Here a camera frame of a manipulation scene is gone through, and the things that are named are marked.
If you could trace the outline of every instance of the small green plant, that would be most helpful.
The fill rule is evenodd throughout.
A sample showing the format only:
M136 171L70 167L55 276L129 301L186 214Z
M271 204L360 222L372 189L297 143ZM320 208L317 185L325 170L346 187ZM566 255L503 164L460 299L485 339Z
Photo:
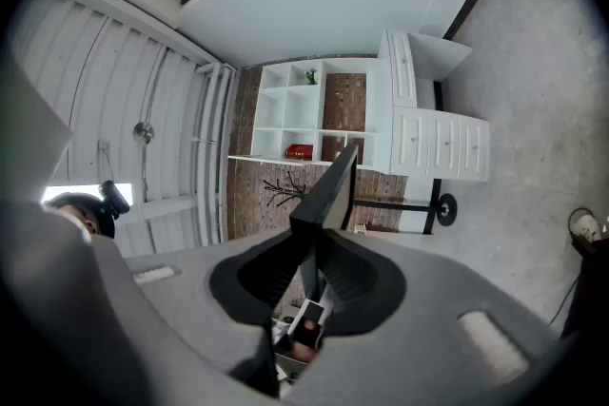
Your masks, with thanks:
M317 69L312 68L304 74L304 77L308 80L308 83L310 85L317 85L317 82L315 81L316 72L317 72Z

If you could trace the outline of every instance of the black wire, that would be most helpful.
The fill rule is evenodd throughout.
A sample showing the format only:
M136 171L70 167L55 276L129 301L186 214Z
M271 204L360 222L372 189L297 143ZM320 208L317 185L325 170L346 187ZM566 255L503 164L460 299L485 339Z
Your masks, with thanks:
M114 172L112 171L112 164L110 164L110 157L108 155L107 151L104 151L106 153L106 159L108 160L108 166L110 168L110 176L112 177L112 180L114 181Z
M569 291L567 291L567 294L564 295L564 298L562 299L562 303L559 306L559 311L557 311L556 315L550 320L550 322L548 323L548 326L552 326L552 323L554 323L554 320L559 317L559 314L560 314L560 311L562 310L562 307L566 303L567 298L569 298L569 295L571 294L571 291L573 291L573 288L575 287L575 284L576 284L576 282L578 282L579 278L580 278L580 275L578 275L575 278L575 280L573 281L573 284L571 284L571 287L569 288Z

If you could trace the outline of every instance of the white shelving unit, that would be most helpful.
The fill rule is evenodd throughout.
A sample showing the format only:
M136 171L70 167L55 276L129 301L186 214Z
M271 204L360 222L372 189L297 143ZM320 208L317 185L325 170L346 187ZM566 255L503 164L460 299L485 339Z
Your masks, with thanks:
M388 124L374 117L374 80L382 62L365 58L330 58L269 65L263 68L254 118L251 154L229 156L278 164L324 164L322 143L324 136L341 137L345 144L363 141L364 169L389 170ZM310 85L305 73L316 70L316 85ZM363 73L366 75L366 132L325 130L325 77L334 73ZM313 160L294 160L285 157L293 144L313 146Z
M330 165L339 149L357 144L358 167L385 174L486 181L486 121L434 110L433 81L443 80L470 48L418 33L385 31L378 58L326 58L268 65L258 94L250 154L229 156L277 164ZM305 73L316 70L316 85ZM325 79L366 77L363 132L323 128ZM323 154L332 138L335 154ZM312 161L293 160L293 144L312 145Z

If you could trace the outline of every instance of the concrete floor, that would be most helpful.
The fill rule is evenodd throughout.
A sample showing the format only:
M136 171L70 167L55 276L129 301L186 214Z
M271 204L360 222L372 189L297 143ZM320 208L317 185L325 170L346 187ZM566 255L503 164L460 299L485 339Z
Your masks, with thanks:
M454 40L473 53L443 83L445 108L490 121L490 182L443 182L459 216L413 243L550 320L580 268L569 213L589 205L609 226L604 26L589 0L480 0Z

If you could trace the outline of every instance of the drawer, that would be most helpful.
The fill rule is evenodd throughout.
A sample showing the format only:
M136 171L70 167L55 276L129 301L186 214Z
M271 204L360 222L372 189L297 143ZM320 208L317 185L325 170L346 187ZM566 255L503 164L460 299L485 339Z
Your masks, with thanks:
M457 179L460 149L459 115L430 110L427 176Z
M490 160L488 122L460 115L459 125L461 133L459 178L480 182L488 181Z
M405 33L388 32L394 106L417 106L415 71Z
M429 110L395 106L390 174L425 176L429 137Z

